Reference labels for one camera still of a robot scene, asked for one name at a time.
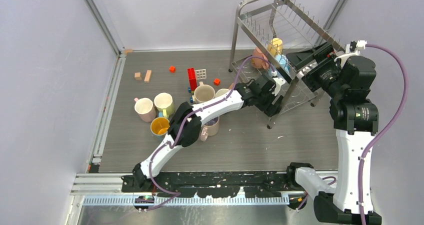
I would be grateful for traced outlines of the light blue cup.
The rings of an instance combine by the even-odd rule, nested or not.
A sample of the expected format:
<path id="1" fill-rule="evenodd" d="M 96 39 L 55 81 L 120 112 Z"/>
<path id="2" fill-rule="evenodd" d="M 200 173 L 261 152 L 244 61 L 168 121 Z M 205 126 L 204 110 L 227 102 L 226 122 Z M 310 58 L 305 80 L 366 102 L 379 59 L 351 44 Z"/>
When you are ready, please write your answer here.
<path id="1" fill-rule="evenodd" d="M 287 74 L 290 74 L 291 68 L 289 65 L 289 60 L 284 54 L 277 54 L 275 56 L 275 60 L 279 62 L 280 67 L 284 69 Z"/>

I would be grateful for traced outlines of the black glossy mug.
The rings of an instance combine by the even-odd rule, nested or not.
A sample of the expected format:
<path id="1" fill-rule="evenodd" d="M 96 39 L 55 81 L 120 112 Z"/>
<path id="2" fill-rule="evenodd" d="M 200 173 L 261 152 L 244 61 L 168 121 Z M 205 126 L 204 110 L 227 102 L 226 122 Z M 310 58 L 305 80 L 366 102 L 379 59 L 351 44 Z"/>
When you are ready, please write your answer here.
<path id="1" fill-rule="evenodd" d="M 221 97 L 221 96 L 224 96 L 226 93 L 228 93 L 230 90 L 229 89 L 227 89 L 227 88 L 221 88 L 221 89 L 219 89 L 216 93 L 215 93 L 215 97 L 216 98 L 218 98 L 218 97 Z"/>

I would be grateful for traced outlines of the cream floral mug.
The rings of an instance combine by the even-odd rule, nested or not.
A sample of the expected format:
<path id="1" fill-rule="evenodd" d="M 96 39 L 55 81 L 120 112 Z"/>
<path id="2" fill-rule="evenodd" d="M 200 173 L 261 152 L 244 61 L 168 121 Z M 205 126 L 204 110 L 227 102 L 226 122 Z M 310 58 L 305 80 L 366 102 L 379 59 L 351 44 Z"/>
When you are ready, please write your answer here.
<path id="1" fill-rule="evenodd" d="M 204 84 L 202 81 L 199 82 L 199 85 L 194 90 L 193 97 L 196 104 L 201 104 L 207 101 L 214 99 L 216 96 L 215 89 L 208 84 Z"/>

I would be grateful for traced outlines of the pink cup rack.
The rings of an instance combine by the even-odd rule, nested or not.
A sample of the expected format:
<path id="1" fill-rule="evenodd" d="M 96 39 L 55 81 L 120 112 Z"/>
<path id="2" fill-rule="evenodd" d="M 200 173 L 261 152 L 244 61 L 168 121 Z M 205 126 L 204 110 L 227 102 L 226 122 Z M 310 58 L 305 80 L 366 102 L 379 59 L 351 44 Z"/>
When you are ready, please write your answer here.
<path id="1" fill-rule="evenodd" d="M 219 116 L 206 122 L 201 129 L 200 136 L 199 136 L 200 140 L 202 142 L 205 142 L 208 139 L 208 137 L 216 135 L 219 131 L 219 125 L 220 125 Z"/>

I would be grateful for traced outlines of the pale yellow mug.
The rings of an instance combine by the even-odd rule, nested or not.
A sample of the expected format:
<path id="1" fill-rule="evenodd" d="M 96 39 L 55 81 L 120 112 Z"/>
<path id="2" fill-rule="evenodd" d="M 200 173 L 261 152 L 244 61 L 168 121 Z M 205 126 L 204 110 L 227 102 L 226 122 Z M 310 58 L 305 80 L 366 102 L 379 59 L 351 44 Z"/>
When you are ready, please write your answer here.
<path id="1" fill-rule="evenodd" d="M 173 97 L 166 92 L 159 93 L 153 100 L 155 107 L 165 118 L 169 118 L 175 112 Z"/>

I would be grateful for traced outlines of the blue patterned mug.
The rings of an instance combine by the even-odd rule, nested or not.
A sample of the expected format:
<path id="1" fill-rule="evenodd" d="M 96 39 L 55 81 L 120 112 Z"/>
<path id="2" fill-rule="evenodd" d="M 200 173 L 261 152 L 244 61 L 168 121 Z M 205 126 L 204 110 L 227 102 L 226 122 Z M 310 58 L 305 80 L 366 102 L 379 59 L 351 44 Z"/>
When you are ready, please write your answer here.
<path id="1" fill-rule="evenodd" d="M 163 112 L 159 112 L 158 117 L 150 124 L 150 131 L 153 137 L 155 137 L 158 141 L 162 141 L 168 132 L 169 127 L 169 120 L 163 115 Z"/>

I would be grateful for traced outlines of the pink faceted mug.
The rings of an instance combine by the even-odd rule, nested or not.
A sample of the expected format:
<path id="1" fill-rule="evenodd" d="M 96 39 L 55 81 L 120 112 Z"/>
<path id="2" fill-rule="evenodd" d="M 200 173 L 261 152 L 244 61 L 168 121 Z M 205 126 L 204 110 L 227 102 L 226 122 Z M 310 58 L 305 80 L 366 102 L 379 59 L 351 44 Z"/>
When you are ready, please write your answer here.
<path id="1" fill-rule="evenodd" d="M 157 117 L 157 112 L 154 103 L 151 99 L 147 97 L 135 97 L 134 101 L 134 110 L 142 121 L 146 123 L 151 123 Z"/>

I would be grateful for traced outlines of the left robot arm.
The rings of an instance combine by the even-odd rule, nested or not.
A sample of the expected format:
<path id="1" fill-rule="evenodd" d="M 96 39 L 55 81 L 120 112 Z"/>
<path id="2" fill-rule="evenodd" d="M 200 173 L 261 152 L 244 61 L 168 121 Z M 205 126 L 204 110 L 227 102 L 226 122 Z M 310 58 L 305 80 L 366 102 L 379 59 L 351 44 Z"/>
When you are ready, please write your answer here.
<path id="1" fill-rule="evenodd" d="M 209 101 L 193 105 L 182 103 L 158 147 L 147 159 L 134 166 L 135 187 L 141 192 L 148 192 L 162 167 L 176 152 L 195 143 L 201 128 L 212 119 L 250 106 L 255 106 L 268 117 L 279 114 L 283 100 L 279 93 L 285 84 L 282 77 L 264 73 L 247 83 L 236 83 L 230 91 Z"/>

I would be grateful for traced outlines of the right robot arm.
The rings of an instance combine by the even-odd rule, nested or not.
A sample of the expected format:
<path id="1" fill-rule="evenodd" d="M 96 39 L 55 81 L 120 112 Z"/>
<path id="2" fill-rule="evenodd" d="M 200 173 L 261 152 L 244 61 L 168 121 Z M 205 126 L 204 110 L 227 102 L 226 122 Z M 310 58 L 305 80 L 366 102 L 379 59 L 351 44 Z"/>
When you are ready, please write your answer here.
<path id="1" fill-rule="evenodd" d="M 353 42 L 346 54 L 338 56 L 326 42 L 286 55 L 311 91 L 322 89 L 330 96 L 329 113 L 338 144 L 336 186 L 327 184 L 309 163 L 292 162 L 285 177 L 291 190 L 305 190 L 313 201 L 316 219 L 322 223 L 382 223 L 370 196 L 369 143 L 379 130 L 379 111 L 368 99 L 377 73 L 375 63 L 360 54 L 365 45 L 363 40 Z"/>

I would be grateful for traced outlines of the steel dish rack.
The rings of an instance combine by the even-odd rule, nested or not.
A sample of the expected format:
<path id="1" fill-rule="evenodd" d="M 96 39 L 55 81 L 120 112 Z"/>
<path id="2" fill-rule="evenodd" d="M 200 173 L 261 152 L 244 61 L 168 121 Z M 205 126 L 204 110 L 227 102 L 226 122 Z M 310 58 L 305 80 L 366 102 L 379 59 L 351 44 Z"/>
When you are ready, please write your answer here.
<path id="1" fill-rule="evenodd" d="M 325 42 L 334 50 L 345 51 L 344 46 L 329 31 L 323 29 L 309 12 L 296 4 L 295 0 L 243 0 L 235 10 L 229 72 L 240 71 L 239 80 L 247 83 L 265 73 L 261 68 L 242 65 L 236 59 L 238 32 L 242 30 L 254 48 L 258 48 L 282 75 L 286 83 L 279 92 L 282 96 L 281 112 L 308 103 L 315 107 L 324 96 L 324 91 L 311 91 L 302 82 L 301 76 L 312 69 L 312 62 L 289 61 L 289 54 L 306 52 Z"/>

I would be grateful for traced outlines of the small yellow cup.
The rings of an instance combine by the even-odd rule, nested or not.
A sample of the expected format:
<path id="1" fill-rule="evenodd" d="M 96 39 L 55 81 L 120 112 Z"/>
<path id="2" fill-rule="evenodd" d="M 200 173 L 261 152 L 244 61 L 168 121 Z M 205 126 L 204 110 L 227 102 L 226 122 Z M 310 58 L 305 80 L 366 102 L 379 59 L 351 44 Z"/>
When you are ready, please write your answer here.
<path id="1" fill-rule="evenodd" d="M 283 40 L 273 38 L 267 45 L 268 52 L 275 57 L 277 54 L 283 54 Z"/>

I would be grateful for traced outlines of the small salmon cup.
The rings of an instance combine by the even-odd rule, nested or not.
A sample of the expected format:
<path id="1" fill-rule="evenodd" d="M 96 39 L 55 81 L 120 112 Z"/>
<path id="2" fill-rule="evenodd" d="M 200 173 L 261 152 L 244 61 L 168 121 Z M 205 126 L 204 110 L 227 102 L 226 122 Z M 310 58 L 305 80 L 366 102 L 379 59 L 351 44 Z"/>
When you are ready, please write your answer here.
<path id="1" fill-rule="evenodd" d="M 256 47 L 252 53 L 253 58 L 251 59 L 251 65 L 256 69 L 269 69 L 268 59 L 264 53 Z"/>

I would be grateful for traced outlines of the orange cube near grid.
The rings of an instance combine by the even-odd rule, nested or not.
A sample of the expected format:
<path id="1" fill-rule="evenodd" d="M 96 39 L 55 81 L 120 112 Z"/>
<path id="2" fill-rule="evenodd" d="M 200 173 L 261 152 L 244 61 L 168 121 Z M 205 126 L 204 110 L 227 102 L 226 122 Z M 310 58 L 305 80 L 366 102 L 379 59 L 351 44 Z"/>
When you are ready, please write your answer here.
<path id="1" fill-rule="evenodd" d="M 215 78 L 214 81 L 213 81 L 213 84 L 215 86 L 219 86 L 221 84 L 221 80 L 219 78 Z"/>

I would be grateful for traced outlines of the white window grid piece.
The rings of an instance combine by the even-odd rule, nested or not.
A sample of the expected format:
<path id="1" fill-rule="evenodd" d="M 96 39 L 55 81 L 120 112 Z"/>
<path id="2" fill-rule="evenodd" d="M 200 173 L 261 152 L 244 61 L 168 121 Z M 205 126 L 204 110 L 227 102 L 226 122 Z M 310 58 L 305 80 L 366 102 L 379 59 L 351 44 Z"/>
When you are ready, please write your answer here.
<path id="1" fill-rule="evenodd" d="M 197 69 L 194 72 L 197 80 L 205 80 L 207 78 L 206 69 Z"/>

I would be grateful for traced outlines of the red duplo block tower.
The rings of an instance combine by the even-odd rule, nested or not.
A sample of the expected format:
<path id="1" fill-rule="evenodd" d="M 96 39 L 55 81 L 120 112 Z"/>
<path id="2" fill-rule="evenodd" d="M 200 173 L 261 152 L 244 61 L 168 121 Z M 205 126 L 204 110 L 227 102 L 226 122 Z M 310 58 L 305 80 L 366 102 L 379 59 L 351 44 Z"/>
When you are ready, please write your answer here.
<path id="1" fill-rule="evenodd" d="M 193 93 L 198 87 L 197 76 L 194 68 L 187 69 L 190 92 Z"/>

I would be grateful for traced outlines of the orange cube far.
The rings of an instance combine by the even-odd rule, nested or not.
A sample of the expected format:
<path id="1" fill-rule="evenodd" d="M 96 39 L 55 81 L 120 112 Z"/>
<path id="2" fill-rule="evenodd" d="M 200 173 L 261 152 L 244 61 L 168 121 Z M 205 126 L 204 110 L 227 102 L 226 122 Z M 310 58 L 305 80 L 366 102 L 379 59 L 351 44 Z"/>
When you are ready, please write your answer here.
<path id="1" fill-rule="evenodd" d="M 175 67 L 175 66 L 170 66 L 170 67 L 169 67 L 169 71 L 170 71 L 171 73 L 175 73 L 175 72 L 176 72 L 176 67 Z"/>

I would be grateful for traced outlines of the tan wooden block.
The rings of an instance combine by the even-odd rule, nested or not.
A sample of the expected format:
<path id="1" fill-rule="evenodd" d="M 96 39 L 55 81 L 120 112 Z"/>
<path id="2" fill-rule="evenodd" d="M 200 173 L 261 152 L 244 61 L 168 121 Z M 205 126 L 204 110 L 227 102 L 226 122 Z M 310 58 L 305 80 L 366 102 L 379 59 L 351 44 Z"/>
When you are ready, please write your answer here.
<path id="1" fill-rule="evenodd" d="M 144 82 L 149 83 L 152 77 L 152 70 L 147 70 L 144 77 Z"/>

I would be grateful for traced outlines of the small tan wooden cube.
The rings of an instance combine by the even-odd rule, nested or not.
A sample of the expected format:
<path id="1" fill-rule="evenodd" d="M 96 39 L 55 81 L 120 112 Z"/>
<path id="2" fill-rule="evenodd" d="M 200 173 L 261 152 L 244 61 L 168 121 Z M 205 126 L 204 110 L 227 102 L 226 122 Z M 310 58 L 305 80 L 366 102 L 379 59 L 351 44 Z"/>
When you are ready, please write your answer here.
<path id="1" fill-rule="evenodd" d="M 140 72 L 135 72 L 134 73 L 134 79 L 136 81 L 141 81 L 143 79 L 142 74 Z"/>

